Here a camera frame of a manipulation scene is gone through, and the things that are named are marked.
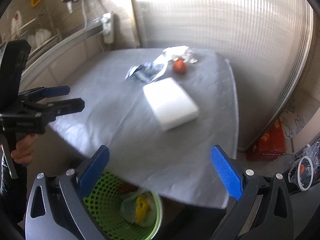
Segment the person's left hand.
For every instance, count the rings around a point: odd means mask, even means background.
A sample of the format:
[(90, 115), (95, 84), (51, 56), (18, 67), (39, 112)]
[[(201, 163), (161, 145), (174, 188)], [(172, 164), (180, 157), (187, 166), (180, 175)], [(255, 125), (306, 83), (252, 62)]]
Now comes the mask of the person's left hand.
[(17, 142), (16, 149), (11, 152), (11, 157), (15, 163), (25, 167), (32, 163), (33, 144), (36, 140), (36, 134), (29, 134)]

